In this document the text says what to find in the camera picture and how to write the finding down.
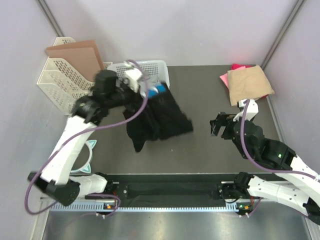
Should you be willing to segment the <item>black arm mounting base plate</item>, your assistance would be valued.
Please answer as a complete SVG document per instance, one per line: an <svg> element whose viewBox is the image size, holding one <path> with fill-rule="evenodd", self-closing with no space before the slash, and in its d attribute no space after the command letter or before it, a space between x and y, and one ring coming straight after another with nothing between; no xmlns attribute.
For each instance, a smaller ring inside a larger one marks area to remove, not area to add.
<svg viewBox="0 0 320 240"><path fill-rule="evenodd" d="M249 200L232 189L236 174L107 174L102 192L120 198L121 207L178 208L221 207Z"/></svg>

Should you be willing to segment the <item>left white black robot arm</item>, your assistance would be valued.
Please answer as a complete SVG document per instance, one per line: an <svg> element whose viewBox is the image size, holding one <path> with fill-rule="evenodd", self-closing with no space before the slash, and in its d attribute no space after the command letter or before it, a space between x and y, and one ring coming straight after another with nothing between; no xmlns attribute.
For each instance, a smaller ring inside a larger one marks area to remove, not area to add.
<svg viewBox="0 0 320 240"><path fill-rule="evenodd" d="M139 68L126 70L124 77L108 69L100 70L95 75L89 93L76 100L50 157L39 171L29 174L29 186L24 197L25 208L29 207L32 187L50 197L54 203L65 207L81 197L100 195L106 199L113 194L114 187L103 174L73 176L71 171L93 132L125 125L141 114L147 104L146 97L133 116L110 125L101 125L111 109L128 105L140 95L141 85L146 84L147 78L146 73Z"/></svg>

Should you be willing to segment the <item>black daisy print t-shirt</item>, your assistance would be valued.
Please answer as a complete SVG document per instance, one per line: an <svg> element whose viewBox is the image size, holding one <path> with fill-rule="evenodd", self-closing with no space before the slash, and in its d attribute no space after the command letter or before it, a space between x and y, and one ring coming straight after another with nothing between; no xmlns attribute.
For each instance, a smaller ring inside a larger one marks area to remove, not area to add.
<svg viewBox="0 0 320 240"><path fill-rule="evenodd" d="M147 141L167 140L191 133L193 123L181 111L165 82L149 90L143 111L126 124L126 132L139 153Z"/></svg>

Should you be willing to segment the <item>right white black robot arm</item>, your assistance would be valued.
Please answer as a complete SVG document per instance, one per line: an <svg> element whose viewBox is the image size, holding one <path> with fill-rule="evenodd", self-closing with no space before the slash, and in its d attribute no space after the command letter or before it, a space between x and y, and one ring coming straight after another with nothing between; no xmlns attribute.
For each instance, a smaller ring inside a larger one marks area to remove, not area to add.
<svg viewBox="0 0 320 240"><path fill-rule="evenodd" d="M249 120L233 120L233 114L221 112L210 120L210 131L231 140L244 159L266 172L290 182L292 187L280 186L256 175L240 172L233 184L239 198L247 195L265 198L288 206L315 224L320 223L320 175L308 167L297 153L285 143L264 136L263 129Z"/></svg>

